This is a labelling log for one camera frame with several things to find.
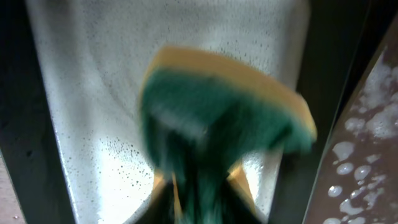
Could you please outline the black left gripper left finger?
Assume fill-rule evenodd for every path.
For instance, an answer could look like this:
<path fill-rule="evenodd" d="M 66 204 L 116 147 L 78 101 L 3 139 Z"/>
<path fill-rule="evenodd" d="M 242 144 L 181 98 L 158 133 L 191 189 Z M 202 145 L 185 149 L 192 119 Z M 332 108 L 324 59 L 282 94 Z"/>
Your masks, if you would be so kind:
<path fill-rule="evenodd" d="M 146 211 L 134 224 L 174 224 L 174 185 L 171 182 L 161 183 L 156 187 L 157 195 L 151 199 Z"/>

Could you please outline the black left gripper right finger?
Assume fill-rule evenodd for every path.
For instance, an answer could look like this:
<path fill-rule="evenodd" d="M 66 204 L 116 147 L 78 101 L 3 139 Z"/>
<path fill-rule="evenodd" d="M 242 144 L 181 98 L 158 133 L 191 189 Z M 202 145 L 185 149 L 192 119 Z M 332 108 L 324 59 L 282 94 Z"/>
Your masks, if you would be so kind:
<path fill-rule="evenodd" d="M 222 224 L 261 224 L 227 180 L 222 185 L 222 204 Z"/>

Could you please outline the green and yellow sponge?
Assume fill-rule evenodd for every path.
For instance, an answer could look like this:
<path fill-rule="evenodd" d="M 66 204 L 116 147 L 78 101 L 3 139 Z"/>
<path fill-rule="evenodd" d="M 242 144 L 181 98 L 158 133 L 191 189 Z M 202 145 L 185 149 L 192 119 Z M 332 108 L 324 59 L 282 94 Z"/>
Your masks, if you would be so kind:
<path fill-rule="evenodd" d="M 139 114 L 155 167 L 153 196 L 161 183 L 173 183 L 175 223 L 222 223 L 225 180 L 258 219 L 243 156 L 307 152 L 317 140 L 301 95 L 235 59 L 185 47 L 157 52 Z"/>

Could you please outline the small black soapy tray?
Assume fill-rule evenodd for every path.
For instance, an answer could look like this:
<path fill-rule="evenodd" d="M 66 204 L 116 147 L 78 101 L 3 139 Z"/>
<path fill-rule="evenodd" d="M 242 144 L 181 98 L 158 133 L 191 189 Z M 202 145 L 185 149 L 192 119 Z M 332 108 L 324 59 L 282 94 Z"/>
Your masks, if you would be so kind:
<path fill-rule="evenodd" d="M 133 222 L 152 188 L 137 96 L 161 46 L 212 50 L 296 89 L 309 155 L 244 159 L 262 218 L 300 223 L 371 1 L 2 1 L 1 153 L 28 223 Z"/>

